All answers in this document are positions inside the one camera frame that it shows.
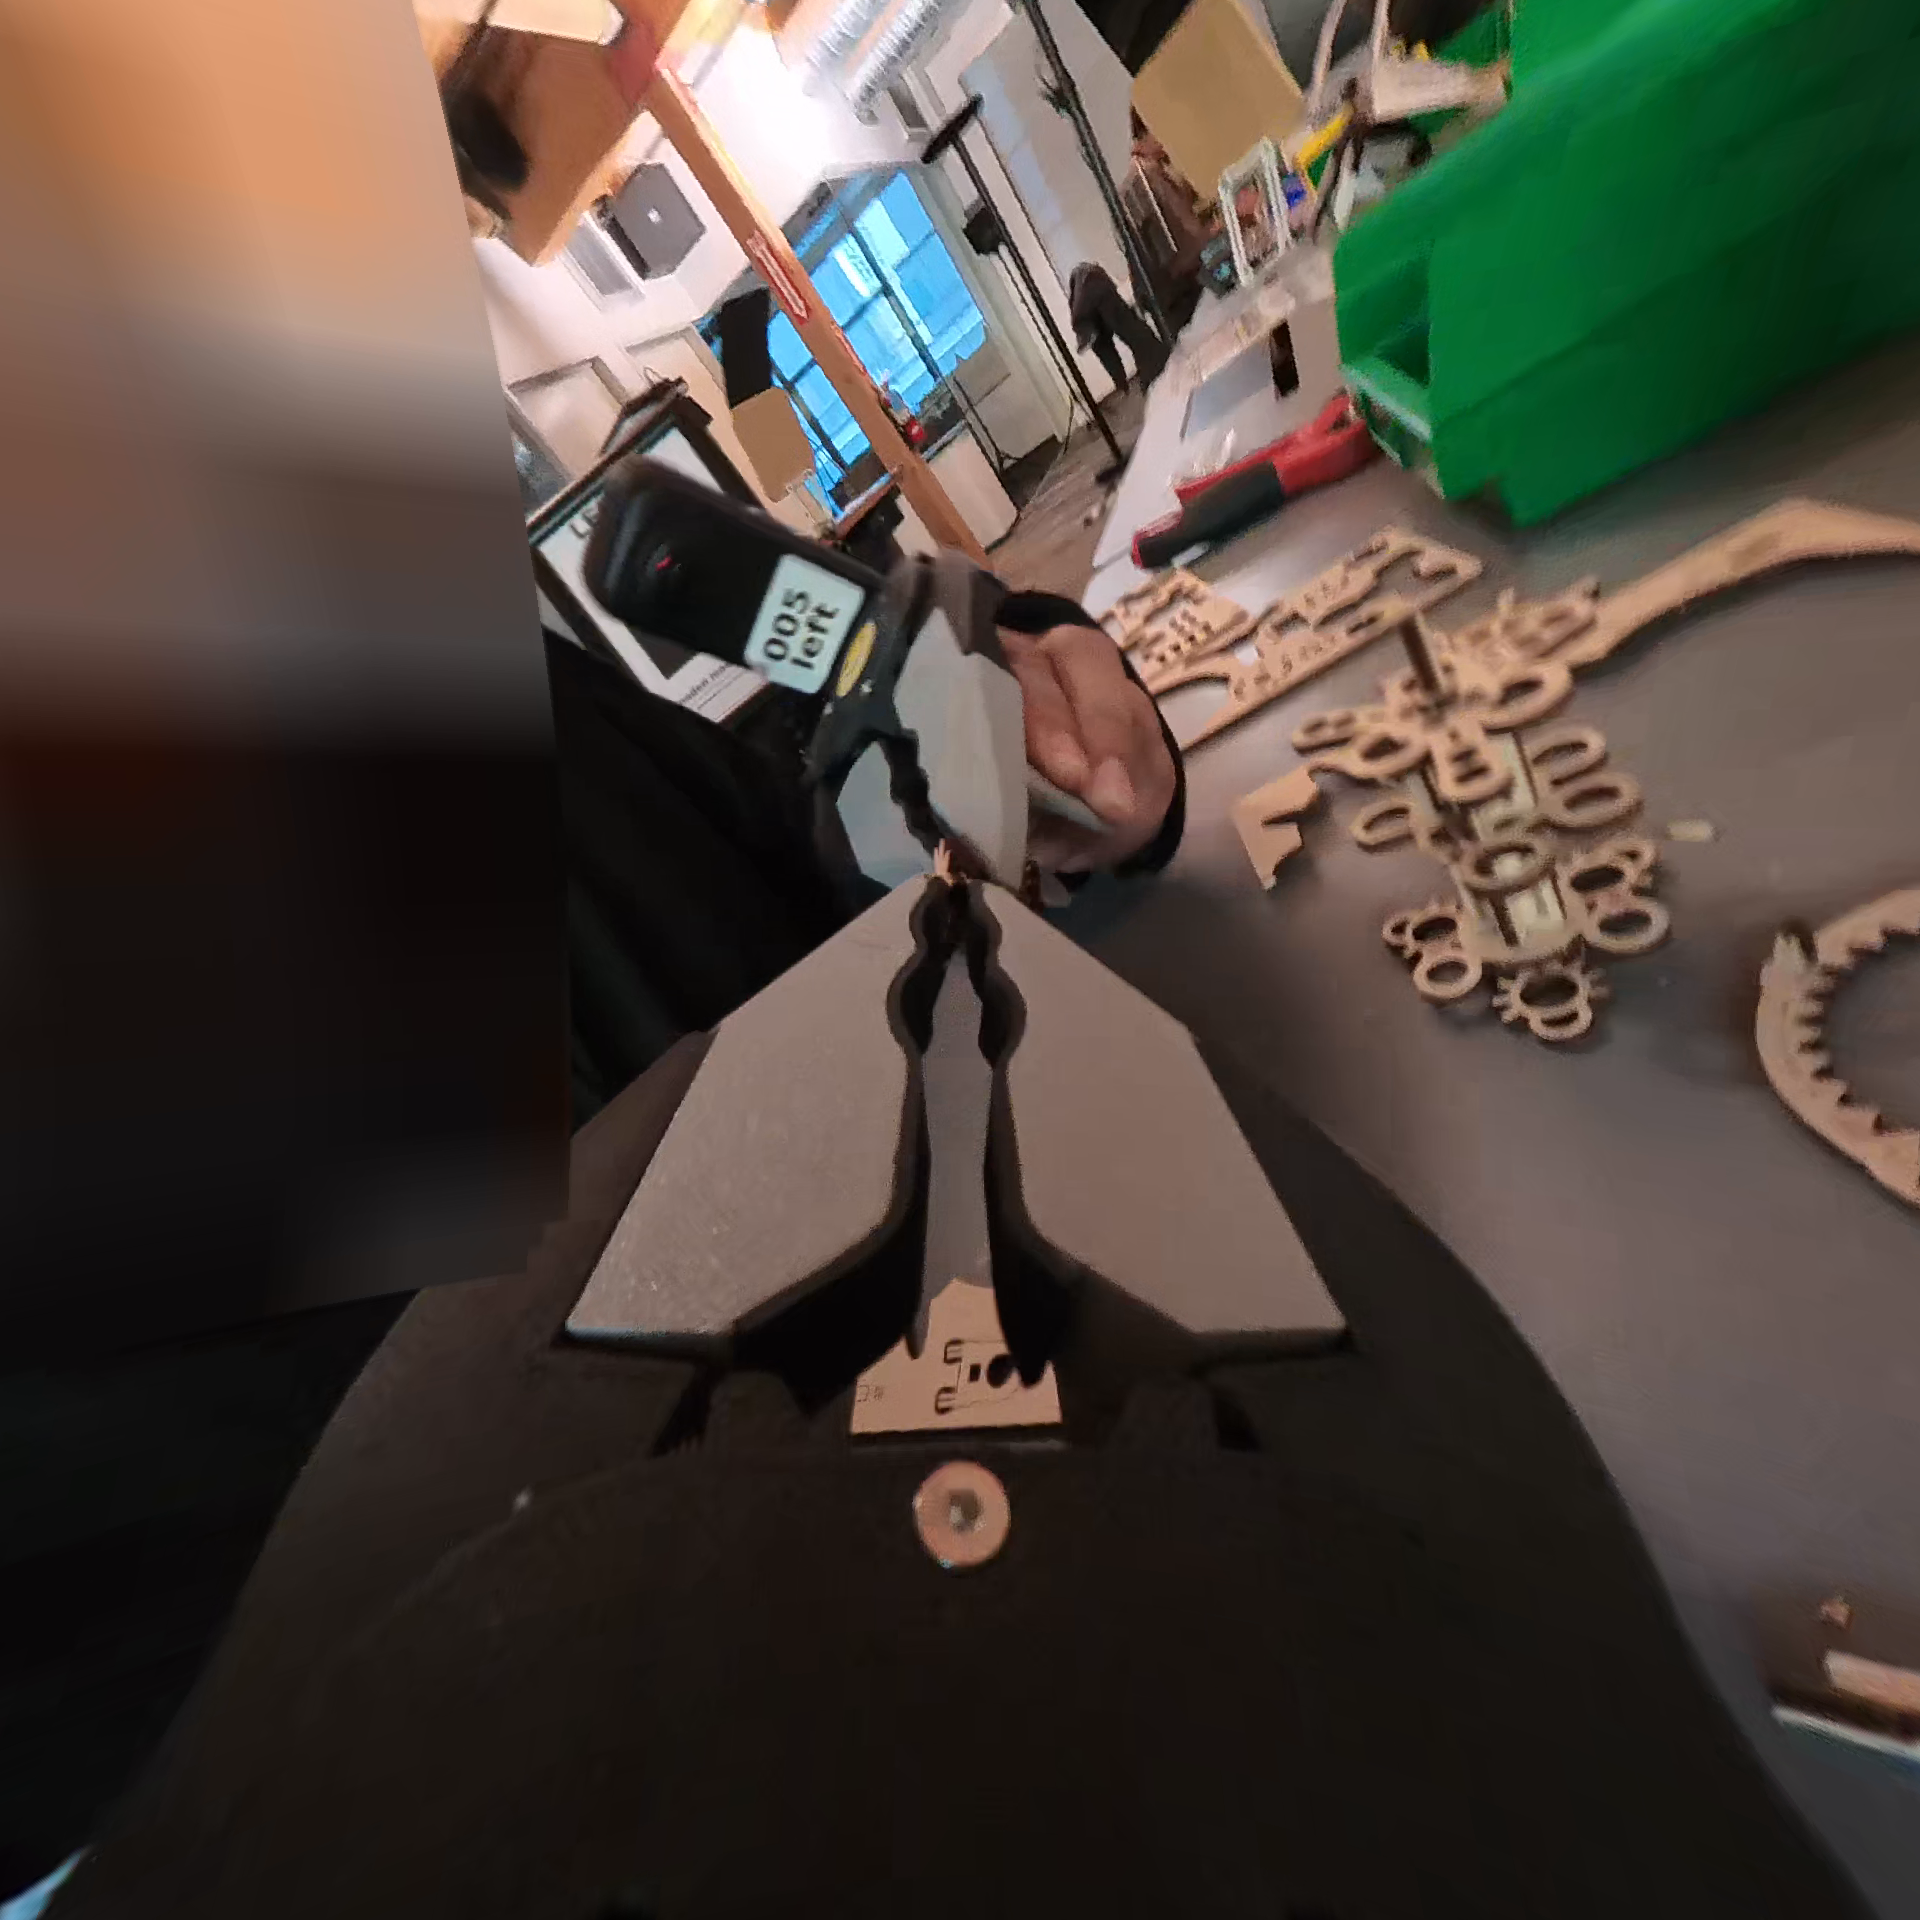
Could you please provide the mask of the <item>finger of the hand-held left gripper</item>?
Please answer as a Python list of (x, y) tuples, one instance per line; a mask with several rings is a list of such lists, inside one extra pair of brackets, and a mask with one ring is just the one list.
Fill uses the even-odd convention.
[(935, 872), (944, 823), (909, 731), (870, 736), (853, 752), (832, 814), (863, 880), (896, 888)]
[(886, 692), (905, 763), (885, 885), (929, 872), (945, 843), (953, 861), (1017, 888), (1028, 865), (1028, 766), (1014, 675), (967, 652), (944, 607), (912, 605)]

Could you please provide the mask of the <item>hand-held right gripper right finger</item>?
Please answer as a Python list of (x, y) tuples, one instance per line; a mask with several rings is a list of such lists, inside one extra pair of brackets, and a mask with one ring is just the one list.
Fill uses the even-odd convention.
[(1022, 1380), (1130, 1388), (1348, 1332), (1192, 1033), (1012, 894), (967, 887), (992, 1291)]

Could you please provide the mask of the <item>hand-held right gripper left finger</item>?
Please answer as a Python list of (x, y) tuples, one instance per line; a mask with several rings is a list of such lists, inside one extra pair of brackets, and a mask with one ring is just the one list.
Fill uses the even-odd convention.
[(780, 1376), (830, 1400), (912, 1329), (942, 881), (912, 880), (711, 1033), (573, 1342)]

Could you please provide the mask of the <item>punched wooden parts sheet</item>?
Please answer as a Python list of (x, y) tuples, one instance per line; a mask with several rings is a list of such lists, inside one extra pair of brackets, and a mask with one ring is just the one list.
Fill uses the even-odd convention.
[(1246, 607), (1191, 567), (1165, 567), (1129, 589), (1098, 627), (1152, 697), (1221, 686), (1216, 709), (1181, 741), (1191, 752), (1374, 645), (1404, 615), (1424, 615), (1465, 591), (1481, 572), (1482, 563), (1463, 549), (1384, 525), (1260, 607)]

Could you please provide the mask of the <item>wooden gear model assembly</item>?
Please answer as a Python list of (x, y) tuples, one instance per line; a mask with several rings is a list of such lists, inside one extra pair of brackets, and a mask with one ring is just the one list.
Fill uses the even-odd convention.
[(1348, 825), (1359, 851), (1409, 847), (1438, 871), (1383, 947), (1432, 1008), (1482, 1001), (1535, 1041), (1583, 1041), (1609, 996), (1601, 965), (1670, 931), (1640, 785), (1601, 731), (1565, 723), (1567, 663), (1461, 648), (1409, 601), (1388, 607), (1404, 665), (1368, 703), (1290, 737), (1312, 777), (1372, 795)]

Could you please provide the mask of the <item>person's left hand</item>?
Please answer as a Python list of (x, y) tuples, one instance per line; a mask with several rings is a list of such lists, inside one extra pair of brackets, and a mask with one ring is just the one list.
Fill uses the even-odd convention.
[(1022, 689), (1028, 766), (1095, 816), (1095, 827), (1044, 816), (1033, 830), (1053, 894), (1098, 872), (1161, 872), (1184, 840), (1184, 756), (1117, 643), (1040, 591), (1001, 605), (997, 638)]

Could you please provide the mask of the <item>black framed display screen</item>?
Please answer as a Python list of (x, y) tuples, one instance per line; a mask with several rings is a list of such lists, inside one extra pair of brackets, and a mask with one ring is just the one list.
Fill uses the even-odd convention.
[(669, 381), (630, 399), (588, 465), (537, 468), (518, 425), (526, 535), (549, 628), (639, 689), (717, 727), (764, 692), (744, 663), (754, 536), (705, 412)]

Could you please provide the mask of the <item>person's black jacket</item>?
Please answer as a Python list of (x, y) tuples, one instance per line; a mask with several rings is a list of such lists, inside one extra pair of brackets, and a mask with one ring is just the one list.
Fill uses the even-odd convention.
[(716, 724), (544, 628), (566, 872), (568, 1117), (601, 1112), (879, 900), (801, 781), (809, 703)]

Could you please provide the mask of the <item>small notched wooden part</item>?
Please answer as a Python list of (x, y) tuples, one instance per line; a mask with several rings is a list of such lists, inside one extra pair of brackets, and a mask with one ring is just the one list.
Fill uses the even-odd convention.
[(1230, 807), (1238, 847), (1262, 891), (1270, 891), (1281, 865), (1305, 845), (1305, 817), (1320, 804), (1320, 767), (1300, 763), (1260, 784)]

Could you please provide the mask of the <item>red and black tool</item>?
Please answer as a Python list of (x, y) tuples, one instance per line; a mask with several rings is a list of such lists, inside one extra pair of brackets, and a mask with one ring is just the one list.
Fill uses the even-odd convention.
[(1153, 572), (1192, 549), (1230, 544), (1288, 501), (1356, 475), (1376, 455), (1377, 445), (1353, 396), (1338, 390), (1310, 422), (1213, 470), (1175, 483), (1172, 509), (1133, 532), (1130, 559)]

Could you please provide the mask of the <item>black light stand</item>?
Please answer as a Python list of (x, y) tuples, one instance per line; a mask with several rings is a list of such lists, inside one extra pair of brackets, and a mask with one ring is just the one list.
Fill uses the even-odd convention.
[(1095, 52), (1097, 37), (1069, 29), (1066, 44), (1061, 44), (1046, 5), (1022, 1), (1014, 11), (1036, 44), (1036, 115), (1052, 127), (1036, 135), (1036, 145), (1046, 151), (1040, 169), (1053, 200), (1046, 215), (1046, 253), (1065, 278), (1081, 265), (1098, 268), (1116, 300), (1124, 302), (1126, 326), (1113, 332), (1111, 347), (1126, 361), (1130, 393), (1143, 399), (1168, 368), (1172, 326), (1153, 262), (1121, 198), (1120, 169), (1113, 166), (1088, 95), (1066, 61), (1069, 52)]

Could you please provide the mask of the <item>brown cardboard panel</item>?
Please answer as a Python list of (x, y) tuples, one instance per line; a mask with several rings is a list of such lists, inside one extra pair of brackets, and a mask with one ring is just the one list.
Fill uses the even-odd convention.
[(1130, 107), (1194, 184), (1264, 136), (1288, 142), (1305, 121), (1303, 89), (1264, 16), (1241, 1), (1188, 1), (1135, 73)]

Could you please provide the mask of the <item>long curved wooden part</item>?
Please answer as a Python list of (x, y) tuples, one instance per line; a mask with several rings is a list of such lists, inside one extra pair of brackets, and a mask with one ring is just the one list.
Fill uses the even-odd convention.
[(1615, 591), (1606, 591), (1594, 604), (1591, 623), (1567, 643), (1558, 657), (1567, 668), (1598, 665), (1646, 628), (1783, 568), (1916, 558), (1916, 518), (1829, 501), (1784, 499)]

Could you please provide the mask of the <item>green plastic bin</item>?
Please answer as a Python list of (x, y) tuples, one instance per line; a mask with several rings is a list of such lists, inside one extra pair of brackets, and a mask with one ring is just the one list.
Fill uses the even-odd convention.
[(1554, 517), (1917, 323), (1916, 1), (1514, 5), (1504, 107), (1345, 229), (1342, 375)]

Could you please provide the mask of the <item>flat wooden scrap piece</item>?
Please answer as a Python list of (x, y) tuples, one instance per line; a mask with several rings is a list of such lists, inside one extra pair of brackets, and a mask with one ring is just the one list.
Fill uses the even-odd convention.
[(1789, 1590), (1759, 1611), (1773, 1721), (1834, 1760), (1916, 1784), (1917, 1607), (1912, 1596)]

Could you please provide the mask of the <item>wooden support post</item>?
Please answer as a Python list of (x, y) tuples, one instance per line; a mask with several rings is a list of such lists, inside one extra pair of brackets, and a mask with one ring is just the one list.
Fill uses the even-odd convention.
[(892, 413), (879, 399), (879, 389), (853, 351), (845, 332), (832, 319), (800, 255), (785, 241), (780, 224), (770, 219), (748, 177), (738, 171), (687, 84), (664, 64), (656, 64), (656, 73), (639, 103), (656, 118), (656, 125), (689, 169), (692, 181), (705, 195), (721, 225), (741, 244), (757, 276), (793, 323), (813, 363), (824, 372), (837, 398), (853, 413), (922, 529), (936, 545), (985, 564), (986, 552), (974, 539), (964, 515), (960, 515), (938, 478), (893, 425)]

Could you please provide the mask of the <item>black wall box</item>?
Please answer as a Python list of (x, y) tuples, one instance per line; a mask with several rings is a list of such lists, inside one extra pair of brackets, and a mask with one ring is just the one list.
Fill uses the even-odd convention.
[(705, 236), (704, 217), (658, 159), (636, 164), (596, 198), (591, 217), (637, 281), (673, 276)]

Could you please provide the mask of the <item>white picture frame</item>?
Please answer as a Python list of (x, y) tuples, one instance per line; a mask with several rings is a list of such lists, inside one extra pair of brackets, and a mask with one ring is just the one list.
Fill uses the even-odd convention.
[(1285, 177), (1281, 151), (1269, 135), (1223, 169), (1216, 182), (1216, 215), (1230, 251), (1228, 286), (1256, 283), (1288, 251)]

